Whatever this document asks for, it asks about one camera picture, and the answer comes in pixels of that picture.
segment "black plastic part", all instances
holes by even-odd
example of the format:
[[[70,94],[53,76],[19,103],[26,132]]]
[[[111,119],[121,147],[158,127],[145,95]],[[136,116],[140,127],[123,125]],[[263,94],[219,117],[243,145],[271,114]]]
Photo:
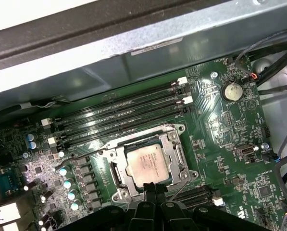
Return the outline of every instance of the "black plastic part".
[[[102,0],[49,15],[0,31],[0,70],[225,1]]]

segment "sticker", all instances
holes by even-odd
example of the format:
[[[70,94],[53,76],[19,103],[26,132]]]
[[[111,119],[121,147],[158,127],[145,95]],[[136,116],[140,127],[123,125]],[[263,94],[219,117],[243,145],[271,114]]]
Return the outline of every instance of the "sticker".
[[[144,49],[141,49],[141,50],[138,50],[138,51],[133,51],[133,52],[131,52],[131,55],[134,56],[134,55],[141,54],[141,53],[144,53],[144,52],[148,52],[148,51],[160,48],[160,47],[169,46],[171,44],[178,43],[178,42],[180,42],[182,40],[183,40],[183,38],[177,38],[177,39],[174,39],[174,40],[171,40],[171,41],[163,42],[163,43],[158,44],[158,45],[147,47],[147,48],[144,48]]]

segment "cpu socket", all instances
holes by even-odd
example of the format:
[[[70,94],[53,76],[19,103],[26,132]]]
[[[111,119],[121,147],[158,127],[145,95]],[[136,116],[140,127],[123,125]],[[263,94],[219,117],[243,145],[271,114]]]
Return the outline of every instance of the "cpu socket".
[[[106,143],[107,158],[117,193],[115,202],[130,202],[142,195],[144,183],[162,183],[168,190],[191,180],[179,135],[183,124],[165,124]]]

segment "motherboard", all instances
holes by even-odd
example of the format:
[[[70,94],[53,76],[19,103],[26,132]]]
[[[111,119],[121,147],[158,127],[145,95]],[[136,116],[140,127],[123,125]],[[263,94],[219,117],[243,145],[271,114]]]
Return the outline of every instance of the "motherboard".
[[[187,184],[175,200],[188,209],[276,231],[269,137],[256,83],[222,58],[0,125],[0,196],[30,193],[26,229],[43,231],[127,209],[144,183],[165,184],[168,199]]]

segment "green circuit board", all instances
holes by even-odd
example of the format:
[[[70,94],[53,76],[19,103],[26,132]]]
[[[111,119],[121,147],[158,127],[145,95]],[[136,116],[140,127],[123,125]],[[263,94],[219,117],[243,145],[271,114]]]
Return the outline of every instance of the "green circuit board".
[[[246,58],[244,65],[250,68]],[[182,77],[187,78],[187,84],[176,87],[174,91],[178,94],[172,96],[173,83]],[[228,83],[237,83],[242,88],[239,100],[224,99],[222,92]],[[188,96],[193,102],[176,106],[176,102]],[[111,117],[101,116],[107,112]],[[87,113],[100,115],[93,120],[93,125],[85,120]],[[41,123],[45,118],[58,118],[57,127],[68,126],[63,131],[48,133]],[[262,158],[271,148],[261,148],[262,143],[269,143],[269,134],[256,83],[236,69],[230,58],[154,77],[3,125],[0,127],[0,160],[10,161],[1,163],[0,169],[12,169],[18,179],[8,193],[18,193],[27,182],[39,179],[40,183],[33,189],[36,221],[45,212],[61,211],[62,225],[107,205],[126,208],[127,203],[117,203],[112,199],[116,186],[105,158],[93,155],[85,161],[97,182],[97,200],[87,196],[89,190],[77,162],[68,163],[71,171],[64,177],[52,169],[62,160],[98,150],[112,139],[161,124],[186,126],[180,135],[181,144],[189,169],[198,172],[199,177],[185,190],[203,185],[219,189],[225,203],[224,211],[262,225],[257,216],[257,210],[260,210],[266,216],[265,227],[279,230],[284,215],[280,205],[283,196],[273,174],[275,163]],[[95,125],[99,125],[98,132],[90,129]],[[27,134],[35,136],[36,149],[29,147]],[[48,145],[48,139],[53,136],[65,136],[63,157]],[[255,147],[251,155],[237,151],[245,144]],[[70,189],[63,187],[63,181],[68,178],[76,179],[76,184]],[[3,197],[6,196],[4,187],[0,187]],[[54,189],[54,197],[46,203],[40,202],[39,197],[48,189]],[[78,200],[81,204],[76,211],[71,209],[72,201],[67,198],[71,189],[80,192]]]

